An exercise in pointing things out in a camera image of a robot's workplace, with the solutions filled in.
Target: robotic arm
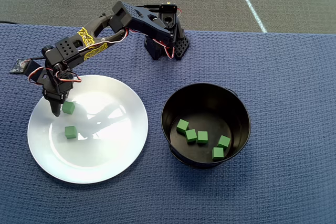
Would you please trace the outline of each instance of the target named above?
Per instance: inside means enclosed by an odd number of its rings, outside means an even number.
[[[154,60],[162,55],[181,60],[189,47],[189,40],[181,28],[177,9],[172,4],[131,6],[117,2],[112,11],[93,19],[74,36],[58,41],[56,47],[44,47],[41,51],[43,57],[17,60],[10,73],[25,74],[29,82],[43,86],[44,98],[50,102],[52,113],[59,116],[61,104],[68,97],[73,83],[81,82],[72,69],[123,41],[129,32],[146,35],[145,48]],[[114,31],[114,35],[97,38],[108,26]],[[35,59],[45,59],[45,66],[40,66]]]

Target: black metal pot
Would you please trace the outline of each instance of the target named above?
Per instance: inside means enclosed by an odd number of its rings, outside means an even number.
[[[187,143],[176,131],[180,119],[189,122],[189,129],[208,132],[208,143]],[[211,168],[237,155],[247,143],[251,123],[248,112],[231,90],[209,83],[197,83],[177,90],[166,102],[161,125],[172,154],[194,168]],[[224,159],[212,160],[212,149],[221,135],[231,138]]]

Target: white plate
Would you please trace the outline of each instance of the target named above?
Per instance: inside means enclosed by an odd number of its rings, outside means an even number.
[[[82,76],[67,101],[72,115],[55,117],[44,98],[28,125],[28,144],[36,162],[61,180],[88,184],[124,171],[140,154],[148,132],[146,109],[126,84],[105,76]],[[65,126],[78,137],[67,139]]]

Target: blue cloth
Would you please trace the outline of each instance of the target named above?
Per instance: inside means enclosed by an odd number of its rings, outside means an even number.
[[[26,135],[41,88],[8,72],[78,29],[0,25],[0,223],[335,223],[335,35],[187,31],[181,62],[153,61],[143,36],[130,35],[76,73],[129,85],[148,139],[122,174],[75,185],[34,161]],[[196,82],[236,91],[251,118],[245,148],[209,170],[181,164],[161,130],[164,102]]]

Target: yellow label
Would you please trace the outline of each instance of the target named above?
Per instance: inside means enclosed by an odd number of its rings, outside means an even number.
[[[92,51],[90,51],[86,55],[84,55],[84,60],[88,60],[88,59],[92,58],[93,56],[95,56],[96,54],[102,52],[106,48],[108,48],[107,43],[104,43],[100,47],[98,47],[96,49],[93,49]]]
[[[88,34],[88,31],[86,31],[84,27],[82,27],[82,29],[80,29],[77,33],[82,37],[85,46],[88,47],[95,43],[93,38]]]

